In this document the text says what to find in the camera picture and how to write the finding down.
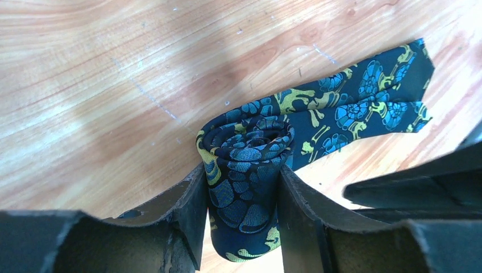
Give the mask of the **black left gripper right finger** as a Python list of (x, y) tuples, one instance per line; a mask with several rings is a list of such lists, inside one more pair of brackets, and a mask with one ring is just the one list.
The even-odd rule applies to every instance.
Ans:
[(316, 191), (286, 166), (278, 194), (286, 272), (481, 271), (481, 221), (355, 225), (360, 214)]

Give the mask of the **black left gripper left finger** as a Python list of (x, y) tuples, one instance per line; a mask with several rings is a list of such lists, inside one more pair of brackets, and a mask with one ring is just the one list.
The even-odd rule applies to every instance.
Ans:
[(119, 217), (81, 210), (1, 211), (2, 272), (195, 272), (206, 225), (206, 174)]

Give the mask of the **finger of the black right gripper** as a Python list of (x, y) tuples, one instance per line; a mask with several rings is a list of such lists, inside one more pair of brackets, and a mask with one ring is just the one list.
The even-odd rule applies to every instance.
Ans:
[(371, 222), (395, 223), (401, 220), (477, 220), (481, 221), (481, 210), (471, 209), (358, 209), (360, 217), (355, 225), (370, 225)]
[(413, 168), (350, 184), (343, 197), (372, 208), (481, 209), (481, 143)]

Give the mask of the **blue patterned necktie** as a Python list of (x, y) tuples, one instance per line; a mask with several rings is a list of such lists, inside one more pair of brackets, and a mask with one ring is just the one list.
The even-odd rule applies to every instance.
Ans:
[(319, 80), (248, 102), (200, 129), (211, 241), (230, 262), (281, 245), (277, 179), (348, 144), (417, 133), (430, 121), (423, 95), (434, 64), (421, 38)]

